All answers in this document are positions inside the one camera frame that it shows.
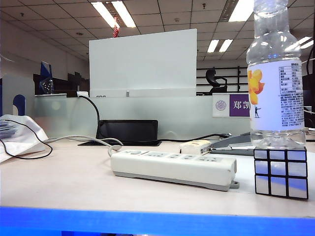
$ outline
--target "black cable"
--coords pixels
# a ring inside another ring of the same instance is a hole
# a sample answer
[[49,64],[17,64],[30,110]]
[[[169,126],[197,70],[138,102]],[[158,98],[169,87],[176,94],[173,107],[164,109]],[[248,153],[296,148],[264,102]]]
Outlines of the black cable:
[[[134,143],[139,143],[139,144],[149,144],[152,142],[179,142],[179,143],[185,143],[185,142],[190,142],[190,141],[194,141],[194,140],[199,140],[199,139],[205,139],[205,138],[209,138],[209,137],[213,137],[213,136],[219,136],[221,138],[230,138],[230,135],[225,135],[225,134],[209,134],[206,136],[202,136],[199,138],[194,138],[194,139],[187,139],[187,140],[180,140],[180,139],[157,139],[157,140],[151,140],[151,141],[137,141]],[[122,141],[120,140],[122,143],[129,143],[130,141]]]
[[310,59],[311,59],[311,56],[312,56],[312,52],[314,51],[314,48],[315,48],[315,45],[313,45],[311,51],[310,51],[310,54],[309,54],[309,58],[307,59],[307,63],[306,63],[306,72],[307,72],[307,75],[310,74],[310,70],[309,70],[309,65],[310,65]]
[[96,133],[100,132],[100,134],[102,135],[101,129],[100,129],[100,123],[99,123],[99,111],[98,111],[97,106],[96,106],[95,103],[92,102],[92,100],[90,100],[88,97],[85,97],[85,96],[78,96],[78,97],[82,97],[82,98],[88,100],[88,101],[92,104],[92,106],[95,108],[95,110],[96,110],[96,115],[97,115],[97,131],[96,131]]
[[8,153],[4,142],[0,139],[0,142],[3,144],[4,151],[5,151],[6,154],[8,154],[9,156],[12,156],[12,157],[16,157],[16,158],[19,158],[19,159],[23,159],[23,160],[35,160],[35,159],[40,159],[40,158],[44,158],[44,157],[46,157],[46,156],[49,156],[49,155],[52,153],[53,148],[52,148],[50,145],[48,145],[48,144],[44,143],[43,141],[41,141],[40,138],[37,136],[37,134],[36,134],[31,128],[29,128],[26,124],[22,124],[22,123],[19,123],[19,122],[17,122],[17,121],[10,120],[10,119],[4,119],[4,120],[5,120],[5,121],[14,122],[14,123],[17,123],[17,124],[20,124],[20,125],[25,126],[25,127],[28,128],[31,132],[34,133],[34,135],[36,136],[36,138],[37,138],[42,144],[45,144],[46,146],[48,146],[48,147],[50,148],[50,152],[49,152],[48,154],[44,155],[44,156],[25,158],[25,157],[15,156],[15,155],[12,155],[12,154]]
[[[100,128],[100,123],[99,123],[99,111],[98,111],[98,108],[97,106],[95,105],[94,102],[92,102],[92,100],[90,100],[89,98],[87,97],[84,97],[84,96],[78,96],[78,97],[82,97],[86,100],[88,100],[95,108],[96,110],[96,115],[97,115],[97,131],[99,131],[100,135],[105,137],[102,132],[101,132],[101,128]],[[175,139],[158,139],[158,140],[153,140],[153,141],[139,141],[137,143],[151,143],[151,142],[163,142],[163,141],[169,141],[169,142],[189,142],[189,141],[193,141],[193,140],[196,140],[196,139],[205,139],[205,138],[209,138],[209,137],[212,137],[212,136],[219,136],[221,138],[229,138],[230,136],[229,135],[225,135],[225,134],[209,134],[209,135],[206,135],[206,136],[202,136],[202,137],[199,137],[199,138],[195,138],[195,139],[189,139],[189,140],[175,140]]]

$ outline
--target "nutrition label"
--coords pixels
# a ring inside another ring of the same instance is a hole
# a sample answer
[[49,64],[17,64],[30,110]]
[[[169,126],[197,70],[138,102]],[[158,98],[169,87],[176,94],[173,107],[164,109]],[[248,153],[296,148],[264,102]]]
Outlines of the nutrition label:
[[282,126],[301,125],[303,114],[302,68],[298,63],[279,67]]

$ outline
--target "orange flower graphic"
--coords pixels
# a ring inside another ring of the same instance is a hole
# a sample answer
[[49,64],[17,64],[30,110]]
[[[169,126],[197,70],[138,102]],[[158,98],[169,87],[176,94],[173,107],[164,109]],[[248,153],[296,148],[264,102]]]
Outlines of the orange flower graphic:
[[261,83],[262,72],[261,70],[255,70],[253,73],[251,70],[247,72],[248,77],[248,90],[250,94],[250,101],[253,105],[258,104],[258,94],[260,94],[263,89],[265,83]]

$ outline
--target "water bottle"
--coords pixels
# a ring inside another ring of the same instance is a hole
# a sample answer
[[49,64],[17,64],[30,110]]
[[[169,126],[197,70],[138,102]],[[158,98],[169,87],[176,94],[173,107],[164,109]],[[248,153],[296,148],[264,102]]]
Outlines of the water bottle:
[[288,0],[255,0],[247,51],[251,141],[257,148],[305,144],[300,44],[289,31]]

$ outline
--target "white power strip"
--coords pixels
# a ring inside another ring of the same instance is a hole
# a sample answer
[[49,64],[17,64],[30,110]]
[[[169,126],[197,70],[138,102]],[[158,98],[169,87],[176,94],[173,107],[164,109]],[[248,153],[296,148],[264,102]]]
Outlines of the white power strip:
[[112,154],[115,175],[147,178],[227,191],[234,181],[236,159],[219,154],[192,155],[158,151],[124,150]]

